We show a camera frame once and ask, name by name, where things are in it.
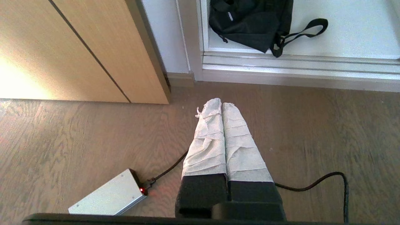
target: black bag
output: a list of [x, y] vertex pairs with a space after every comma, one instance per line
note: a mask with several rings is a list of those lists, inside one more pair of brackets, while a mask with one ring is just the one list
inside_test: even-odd
[[[309, 22], [303, 31], [289, 34], [293, 0], [211, 0], [210, 5], [209, 24], [224, 42], [229, 39], [264, 53], [270, 48], [275, 57], [280, 57], [283, 47], [295, 39], [318, 36], [328, 27], [328, 21], [319, 18]], [[317, 34], [302, 33], [319, 25], [322, 30]]]

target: white floor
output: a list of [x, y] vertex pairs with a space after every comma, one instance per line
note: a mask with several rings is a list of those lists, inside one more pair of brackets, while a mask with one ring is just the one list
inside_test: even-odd
[[[328, 19], [326, 32], [297, 39], [285, 47], [284, 54], [400, 58], [400, 21], [390, 0], [294, 0], [291, 32], [301, 31], [314, 18]], [[260, 53], [233, 41], [226, 44], [211, 28], [204, 28], [205, 51]]]

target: bag handle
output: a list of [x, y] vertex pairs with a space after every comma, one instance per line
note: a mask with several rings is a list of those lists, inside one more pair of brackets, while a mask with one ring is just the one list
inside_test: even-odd
[[[316, 27], [316, 26], [322, 26], [322, 29], [316, 33], [316, 34], [302, 34], [305, 30], [310, 29], [312, 27]], [[306, 26], [306, 28], [304, 28], [304, 30], [298, 32], [298, 33], [293, 33], [293, 34], [288, 34], [286, 36], [281, 36], [279, 43], [276, 43], [276, 45], [279, 47], [278, 49], [274, 49], [273, 47], [271, 48], [272, 54], [275, 57], [280, 57], [283, 53], [283, 47], [285, 47], [287, 44], [291, 43], [292, 41], [298, 39], [301, 36], [307, 36], [309, 38], [318, 36], [320, 34], [322, 34], [323, 32], [325, 32], [325, 30], [328, 28], [328, 20], [327, 19], [322, 19], [322, 18], [318, 18], [315, 20], [311, 20], [308, 25]], [[285, 42], [285, 40], [289, 37], [295, 36], [292, 40]]]

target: wooden cabinet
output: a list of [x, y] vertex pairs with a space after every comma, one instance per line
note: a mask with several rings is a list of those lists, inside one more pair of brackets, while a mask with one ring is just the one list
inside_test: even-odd
[[168, 103], [159, 62], [130, 4], [0, 2], [0, 98]]

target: wooden floor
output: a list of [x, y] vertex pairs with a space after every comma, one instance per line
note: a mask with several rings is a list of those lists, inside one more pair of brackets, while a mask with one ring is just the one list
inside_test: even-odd
[[[170, 105], [1, 100], [0, 224], [68, 207], [126, 168], [148, 179], [186, 151], [196, 107], [234, 103], [276, 182], [331, 171], [350, 185], [351, 223], [400, 223], [400, 94], [199, 82]], [[126, 215], [173, 217], [182, 164]], [[289, 221], [342, 222], [343, 182], [280, 190]]]

